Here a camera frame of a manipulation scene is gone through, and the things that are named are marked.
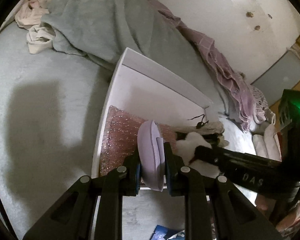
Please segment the beige cloth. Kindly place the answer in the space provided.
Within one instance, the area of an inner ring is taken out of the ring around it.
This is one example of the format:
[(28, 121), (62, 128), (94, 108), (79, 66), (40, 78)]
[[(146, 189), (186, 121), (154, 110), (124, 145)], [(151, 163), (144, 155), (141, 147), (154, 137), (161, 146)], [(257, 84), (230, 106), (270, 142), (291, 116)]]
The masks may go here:
[(195, 117), (192, 117), (189, 119), (189, 121), (199, 119), (199, 122), (196, 124), (196, 126), (189, 126), (186, 128), (186, 132), (196, 132), (200, 135), (210, 135), (210, 134), (222, 134), (224, 133), (224, 125), (220, 121), (216, 122), (209, 122), (209, 120), (204, 121), (206, 115), (201, 114)]

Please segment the plaid plush panda toy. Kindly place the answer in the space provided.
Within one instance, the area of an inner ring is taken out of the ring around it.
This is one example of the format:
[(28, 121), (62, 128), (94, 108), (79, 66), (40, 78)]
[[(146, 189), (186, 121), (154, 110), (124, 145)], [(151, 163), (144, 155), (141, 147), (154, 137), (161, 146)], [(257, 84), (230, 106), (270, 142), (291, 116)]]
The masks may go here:
[(186, 166), (197, 170), (201, 175), (217, 178), (219, 168), (203, 160), (214, 148), (225, 148), (230, 144), (222, 134), (201, 135), (198, 132), (176, 132), (175, 155), (183, 159)]

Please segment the pink sequin pouch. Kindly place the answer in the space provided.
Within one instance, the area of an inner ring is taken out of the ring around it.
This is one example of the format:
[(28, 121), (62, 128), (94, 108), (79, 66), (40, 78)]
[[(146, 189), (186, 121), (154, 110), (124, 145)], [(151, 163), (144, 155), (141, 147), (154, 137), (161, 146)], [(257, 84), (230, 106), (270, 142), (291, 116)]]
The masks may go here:
[(145, 121), (115, 106), (108, 108), (101, 144), (99, 164), (101, 176), (121, 166), (125, 157), (135, 152), (139, 127)]

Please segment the lilac round pouch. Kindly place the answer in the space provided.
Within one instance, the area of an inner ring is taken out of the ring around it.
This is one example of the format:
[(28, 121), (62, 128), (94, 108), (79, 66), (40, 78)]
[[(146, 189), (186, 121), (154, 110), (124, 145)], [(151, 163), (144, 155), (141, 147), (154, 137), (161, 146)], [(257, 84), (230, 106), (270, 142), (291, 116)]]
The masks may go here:
[(147, 120), (139, 127), (137, 143), (144, 184), (151, 190), (162, 192), (165, 171), (164, 139), (154, 120)]

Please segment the blue eye mask packet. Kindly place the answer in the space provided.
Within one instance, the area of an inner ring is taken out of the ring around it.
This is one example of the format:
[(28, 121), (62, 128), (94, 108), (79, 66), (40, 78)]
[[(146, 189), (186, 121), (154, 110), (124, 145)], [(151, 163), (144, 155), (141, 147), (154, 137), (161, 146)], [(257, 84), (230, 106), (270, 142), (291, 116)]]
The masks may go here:
[(185, 240), (185, 230), (174, 230), (157, 225), (150, 240)]

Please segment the purple striped blanket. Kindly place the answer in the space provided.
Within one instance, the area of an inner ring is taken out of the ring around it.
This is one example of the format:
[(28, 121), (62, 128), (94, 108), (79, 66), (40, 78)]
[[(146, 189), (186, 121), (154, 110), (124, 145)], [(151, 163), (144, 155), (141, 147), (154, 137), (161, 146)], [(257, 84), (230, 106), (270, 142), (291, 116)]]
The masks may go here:
[(226, 57), (216, 48), (215, 41), (199, 31), (191, 29), (175, 16), (165, 5), (158, 0), (148, 0), (149, 3), (173, 25), (180, 34), (194, 45), (204, 63), (214, 74), (218, 83), (231, 97), (238, 114), (239, 123), (243, 131), (252, 131), (256, 128), (254, 120), (256, 102), (250, 85), (232, 69)]

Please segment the patterned white garment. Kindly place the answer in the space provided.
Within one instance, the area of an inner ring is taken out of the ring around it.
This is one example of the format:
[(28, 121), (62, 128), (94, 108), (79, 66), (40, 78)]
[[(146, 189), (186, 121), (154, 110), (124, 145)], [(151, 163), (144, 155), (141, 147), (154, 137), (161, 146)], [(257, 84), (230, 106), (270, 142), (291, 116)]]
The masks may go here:
[(253, 120), (257, 125), (264, 122), (275, 125), (275, 113), (269, 109), (264, 93), (257, 87), (250, 85), (250, 91), (254, 98)]

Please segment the white shallow box tray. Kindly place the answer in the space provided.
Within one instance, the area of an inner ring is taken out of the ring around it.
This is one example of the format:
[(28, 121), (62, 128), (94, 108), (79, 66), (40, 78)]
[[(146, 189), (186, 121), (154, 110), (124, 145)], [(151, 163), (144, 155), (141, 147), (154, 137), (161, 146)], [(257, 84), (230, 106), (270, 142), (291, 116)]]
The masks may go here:
[(167, 68), (126, 48), (111, 78), (96, 137), (91, 176), (100, 176), (102, 140), (110, 106), (145, 120), (168, 126), (195, 126), (218, 120), (215, 105), (193, 85)]

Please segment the grey-green fleece blanket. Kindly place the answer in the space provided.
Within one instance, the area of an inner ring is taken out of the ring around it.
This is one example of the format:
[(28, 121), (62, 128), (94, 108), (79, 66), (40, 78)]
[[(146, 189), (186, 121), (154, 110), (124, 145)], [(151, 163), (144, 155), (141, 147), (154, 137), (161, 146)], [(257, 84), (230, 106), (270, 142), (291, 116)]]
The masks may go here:
[(110, 71), (126, 48), (161, 64), (230, 112), (226, 93), (199, 51), (148, 0), (52, 0), (42, 21), (55, 31), (53, 48), (88, 56)]

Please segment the cream crumpled cloth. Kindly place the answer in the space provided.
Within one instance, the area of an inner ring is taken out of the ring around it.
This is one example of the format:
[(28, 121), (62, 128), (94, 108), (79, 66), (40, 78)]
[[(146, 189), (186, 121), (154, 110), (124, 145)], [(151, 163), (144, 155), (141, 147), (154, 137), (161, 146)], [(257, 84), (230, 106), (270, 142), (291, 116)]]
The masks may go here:
[(27, 33), (27, 45), (30, 54), (38, 54), (44, 50), (52, 49), (55, 38), (53, 28), (46, 23), (32, 26)]

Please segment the pink ruffled pillow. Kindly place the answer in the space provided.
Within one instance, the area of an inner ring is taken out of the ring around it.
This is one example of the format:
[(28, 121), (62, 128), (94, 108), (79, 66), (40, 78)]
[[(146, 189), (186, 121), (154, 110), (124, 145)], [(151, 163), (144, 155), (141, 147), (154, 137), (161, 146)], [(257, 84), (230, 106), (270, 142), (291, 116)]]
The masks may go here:
[(24, 0), (15, 14), (15, 22), (20, 28), (29, 30), (41, 23), (42, 16), (49, 14), (46, 0)]

